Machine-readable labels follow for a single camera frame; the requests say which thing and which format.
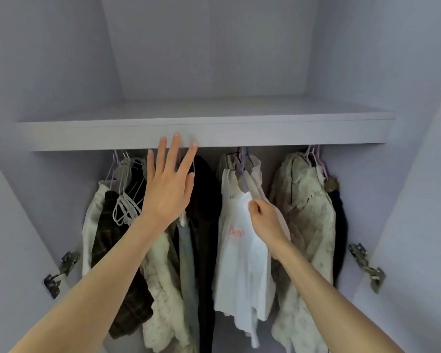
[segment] fluffy white jacket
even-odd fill
[[[146,348],[159,353],[175,337],[178,340],[175,348],[177,352],[194,353],[197,345],[191,338],[185,321],[180,279],[169,252],[170,238],[164,232],[149,249],[141,264],[142,275],[154,299],[153,316],[142,325],[144,344]]]
[[[291,242],[332,283],[335,210],[323,190],[321,167],[311,167],[299,154],[286,157],[275,175],[271,202],[288,223]],[[281,267],[277,279],[279,314],[272,335],[290,353],[327,353],[328,348],[307,307]]]

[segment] closet side wall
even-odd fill
[[[307,92],[396,111],[386,144],[324,153],[341,183],[349,241],[372,252],[441,101],[441,0],[320,0]],[[361,276],[348,253],[347,297]]]
[[[0,168],[56,261],[110,160],[29,153],[15,123],[122,98],[101,0],[0,0]]]

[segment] forearm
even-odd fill
[[[142,213],[108,254],[15,346],[13,353],[96,352],[148,249],[164,230]]]
[[[332,353],[403,353],[392,339],[336,291],[294,245],[285,240],[277,245],[279,261]]]

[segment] brown plaid shirt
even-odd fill
[[[92,267],[106,255],[129,229],[125,224],[118,226],[113,220],[113,210],[118,197],[118,193],[114,191],[106,192],[103,211],[98,221],[98,229],[96,230],[92,249]],[[142,323],[152,317],[151,307],[153,302],[154,299],[148,290],[147,282],[140,271],[137,270],[110,327],[111,337],[119,338],[134,333]]]

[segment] closet shelf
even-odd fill
[[[157,148],[160,136],[183,145],[275,146],[386,142],[392,112],[303,96],[125,101],[18,123],[32,151]]]

